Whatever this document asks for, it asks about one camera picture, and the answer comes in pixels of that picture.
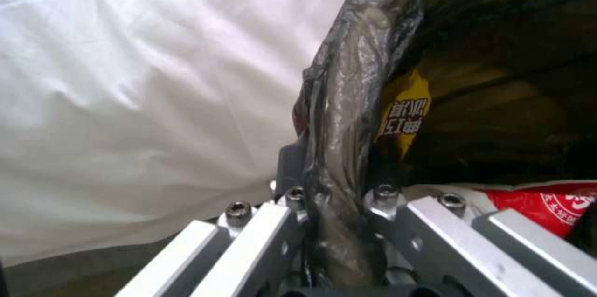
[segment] screw head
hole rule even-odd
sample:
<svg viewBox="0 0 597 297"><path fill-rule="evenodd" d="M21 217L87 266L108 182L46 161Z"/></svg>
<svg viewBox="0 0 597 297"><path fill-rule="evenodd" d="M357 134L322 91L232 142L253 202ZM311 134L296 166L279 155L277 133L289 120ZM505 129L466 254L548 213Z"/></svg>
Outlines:
<svg viewBox="0 0 597 297"><path fill-rule="evenodd" d="M226 208L226 222L232 227L243 227L251 219L251 204L235 201Z"/></svg>
<svg viewBox="0 0 597 297"><path fill-rule="evenodd" d="M373 198L380 203L392 203L398 199L398 190L390 184L379 184L373 189Z"/></svg>
<svg viewBox="0 0 597 297"><path fill-rule="evenodd" d="M284 194L286 205L290 210L301 211L305 209L305 192L302 186L292 186Z"/></svg>
<svg viewBox="0 0 597 297"><path fill-rule="evenodd" d="M442 206L459 217L465 214L466 200L456 193L444 193L437 198Z"/></svg>

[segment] gray metal part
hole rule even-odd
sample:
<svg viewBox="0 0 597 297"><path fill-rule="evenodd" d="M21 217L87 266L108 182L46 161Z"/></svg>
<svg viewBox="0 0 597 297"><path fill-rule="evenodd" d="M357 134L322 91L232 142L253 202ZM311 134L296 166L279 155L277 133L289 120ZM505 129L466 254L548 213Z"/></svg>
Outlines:
<svg viewBox="0 0 597 297"><path fill-rule="evenodd" d="M255 215L257 213L257 209L254 206L251 206L251 214ZM228 231L228 234L230 235L230 239L234 240L238 234L240 234L243 231L244 226L241 227L235 227L235 226L230 226L228 224L228 220L226 219L226 212L220 214L220 216L218 216L217 222L216 224L220 227L225 228Z"/></svg>
<svg viewBox="0 0 597 297"><path fill-rule="evenodd" d="M375 215L374 224L424 282L453 278L474 296L560 296L431 197L401 206L392 221Z"/></svg>
<svg viewBox="0 0 597 297"><path fill-rule="evenodd" d="M515 210L479 217L473 227L562 294L597 296L597 261Z"/></svg>
<svg viewBox="0 0 597 297"><path fill-rule="evenodd" d="M116 296L188 295L229 244L230 237L225 229L193 221Z"/></svg>
<svg viewBox="0 0 597 297"><path fill-rule="evenodd" d="M275 289L292 264L300 242L294 212L263 204L191 296L253 297L268 285Z"/></svg>
<svg viewBox="0 0 597 297"><path fill-rule="evenodd" d="M365 197L363 197L363 203L365 208L372 212L375 215L382 216L388 220L393 220L394 216L396 215L396 210L399 206L405 205L407 203L405 197L400 193L397 196L395 201L391 203L380 203L379 201L375 200L375 195L373 190L369 190L365 193Z"/></svg>

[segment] white cloth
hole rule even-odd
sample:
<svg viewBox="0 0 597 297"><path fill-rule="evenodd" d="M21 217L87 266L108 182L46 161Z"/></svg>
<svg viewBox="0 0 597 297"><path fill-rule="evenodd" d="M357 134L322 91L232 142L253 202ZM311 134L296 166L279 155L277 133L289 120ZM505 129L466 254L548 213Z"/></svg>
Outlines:
<svg viewBox="0 0 597 297"><path fill-rule="evenodd" d="M269 197L344 0L0 0L5 265Z"/></svg>

